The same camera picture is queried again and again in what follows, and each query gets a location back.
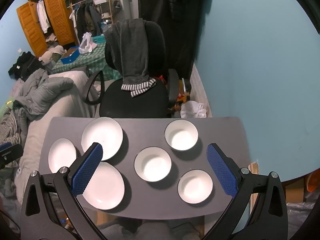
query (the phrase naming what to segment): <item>wooden wardrobe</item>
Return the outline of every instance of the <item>wooden wardrobe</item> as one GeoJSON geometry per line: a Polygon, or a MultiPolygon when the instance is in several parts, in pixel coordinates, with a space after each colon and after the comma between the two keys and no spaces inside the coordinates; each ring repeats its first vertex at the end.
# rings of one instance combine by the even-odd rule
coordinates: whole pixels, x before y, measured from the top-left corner
{"type": "MultiPolygon", "coordinates": [[[[40,27],[36,5],[39,0],[28,0],[27,3],[17,8],[17,14],[23,32],[36,57],[42,56],[47,51],[47,43],[40,27]]],[[[73,23],[69,19],[71,9],[67,9],[65,0],[44,0],[54,34],[60,45],[76,42],[73,23]]]]}

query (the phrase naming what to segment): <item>black bag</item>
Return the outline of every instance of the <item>black bag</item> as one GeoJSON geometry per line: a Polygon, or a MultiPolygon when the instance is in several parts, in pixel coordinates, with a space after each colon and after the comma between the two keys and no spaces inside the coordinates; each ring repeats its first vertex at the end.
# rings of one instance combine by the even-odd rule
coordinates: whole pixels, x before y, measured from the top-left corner
{"type": "Polygon", "coordinates": [[[39,68],[43,68],[41,62],[28,51],[28,53],[23,52],[23,54],[18,57],[17,63],[12,65],[8,73],[9,76],[14,75],[16,80],[21,78],[23,81],[26,81],[28,77],[39,68]]]}

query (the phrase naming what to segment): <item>green checkered tablecloth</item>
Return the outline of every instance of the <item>green checkered tablecloth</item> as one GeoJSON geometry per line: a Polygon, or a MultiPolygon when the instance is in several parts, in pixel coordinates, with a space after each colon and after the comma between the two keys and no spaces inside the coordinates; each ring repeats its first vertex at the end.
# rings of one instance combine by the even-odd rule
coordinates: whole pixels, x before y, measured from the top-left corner
{"type": "Polygon", "coordinates": [[[70,71],[73,68],[87,66],[89,75],[92,75],[98,70],[103,71],[104,80],[117,80],[121,78],[118,71],[108,66],[104,58],[104,48],[106,43],[99,43],[98,46],[92,51],[86,54],[80,54],[79,57],[70,64],[63,64],[61,60],[58,60],[56,65],[52,68],[51,74],[62,73],[70,71]]]}

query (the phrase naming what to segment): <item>white plate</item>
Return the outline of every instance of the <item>white plate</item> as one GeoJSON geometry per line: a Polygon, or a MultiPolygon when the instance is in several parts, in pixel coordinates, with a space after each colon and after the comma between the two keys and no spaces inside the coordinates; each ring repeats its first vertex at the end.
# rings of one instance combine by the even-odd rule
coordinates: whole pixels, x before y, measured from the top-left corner
{"type": "Polygon", "coordinates": [[[57,173],[61,167],[70,167],[76,158],[77,152],[72,142],[61,138],[55,141],[49,150],[48,162],[50,171],[57,173]]]}
{"type": "Polygon", "coordinates": [[[210,175],[202,170],[185,173],[178,183],[178,194],[187,203],[204,201],[211,194],[213,183],[210,175]]]}
{"type": "Polygon", "coordinates": [[[90,179],[83,197],[95,208],[115,208],[124,196],[124,182],[120,172],[111,164],[100,162],[90,179]]]}
{"type": "Polygon", "coordinates": [[[136,156],[134,169],[141,179],[159,181],[169,174],[171,158],[164,149],[148,147],[136,156]]]}
{"type": "Polygon", "coordinates": [[[109,117],[100,117],[90,122],[82,133],[81,145],[84,152],[92,143],[102,145],[102,160],[110,159],[119,150],[123,140],[123,132],[118,122],[109,117]]]}
{"type": "Polygon", "coordinates": [[[179,119],[168,124],[164,137],[171,148],[185,151],[198,141],[198,130],[193,123],[179,119]]]}

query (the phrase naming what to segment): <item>blue wall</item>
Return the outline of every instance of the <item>blue wall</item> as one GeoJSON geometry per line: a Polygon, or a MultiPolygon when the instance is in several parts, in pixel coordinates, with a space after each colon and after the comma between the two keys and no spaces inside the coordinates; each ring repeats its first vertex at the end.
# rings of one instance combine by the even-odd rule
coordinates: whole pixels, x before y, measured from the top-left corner
{"type": "Polygon", "coordinates": [[[27,1],[15,0],[0,20],[0,104],[6,101],[15,82],[9,77],[8,70],[17,61],[18,49],[32,52],[17,15],[17,8],[27,1]]]}
{"type": "Polygon", "coordinates": [[[299,3],[206,0],[204,11],[195,63],[213,116],[241,119],[261,174],[319,168],[320,37],[299,3]]]}

